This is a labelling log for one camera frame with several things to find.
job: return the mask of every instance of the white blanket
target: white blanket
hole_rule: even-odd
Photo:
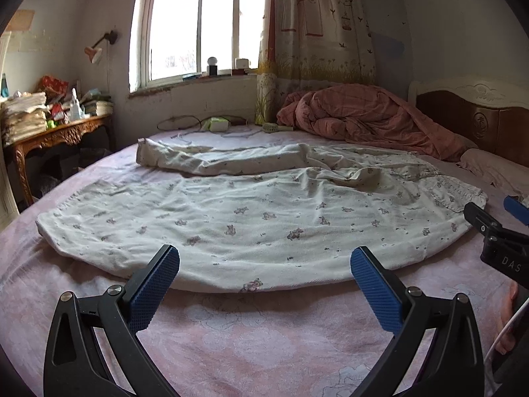
[[[172,288],[189,291],[349,280],[351,251],[362,245],[389,269],[413,264],[470,228],[467,202],[487,200],[414,155],[373,148],[221,151],[142,140],[138,163],[211,177],[99,181],[41,214],[39,232],[61,255],[123,278],[172,244],[181,255]]]

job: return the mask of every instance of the white bottle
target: white bottle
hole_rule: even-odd
[[[81,105],[79,104],[79,100],[77,99],[77,92],[75,88],[71,90],[71,107],[70,107],[70,122],[73,122],[74,120],[80,120],[85,118],[85,113],[81,109]]]

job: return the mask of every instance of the blue clip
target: blue clip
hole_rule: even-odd
[[[529,209],[519,202],[516,197],[505,197],[503,207],[522,224],[529,226]]]

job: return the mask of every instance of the white cable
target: white cable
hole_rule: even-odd
[[[524,302],[524,304],[522,304],[522,307],[520,307],[516,313],[512,316],[511,319],[509,319],[509,321],[506,323],[506,325],[503,327],[503,329],[499,332],[498,334],[498,337],[494,340],[494,343],[492,344],[492,346],[490,347],[489,351],[487,352],[486,356],[485,356],[485,359],[483,360],[483,365],[485,365],[485,372],[486,372],[486,377],[487,379],[489,380],[489,385],[492,387],[492,389],[494,390],[494,384],[495,384],[495,381],[494,379],[490,376],[490,372],[487,371],[487,363],[490,359],[490,357],[492,356],[493,352],[494,352],[494,348],[496,347],[496,345],[498,344],[498,342],[502,339],[502,337],[509,331],[510,329],[510,326],[512,326],[512,324],[514,323],[514,321],[516,321],[522,314],[523,312],[527,309],[527,307],[529,306],[529,298]]]

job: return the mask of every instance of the wall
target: wall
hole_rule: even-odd
[[[529,85],[529,38],[504,0],[405,0],[419,81],[477,74]]]
[[[78,75],[83,89],[109,90],[115,103],[114,125],[119,147],[157,133],[157,124],[171,116],[215,114],[253,118],[256,79],[223,79],[207,84],[182,84],[170,91],[146,97],[129,98],[129,46],[135,0],[86,0],[77,49]],[[121,36],[108,47],[98,66],[92,66],[82,49],[92,45],[106,31]]]
[[[404,0],[362,0],[377,63],[377,84],[406,98],[413,79],[412,40]]]
[[[4,66],[10,92],[33,92],[45,74],[75,80],[72,52],[82,1],[24,0],[20,5],[35,10],[35,17],[30,31],[12,34]]]

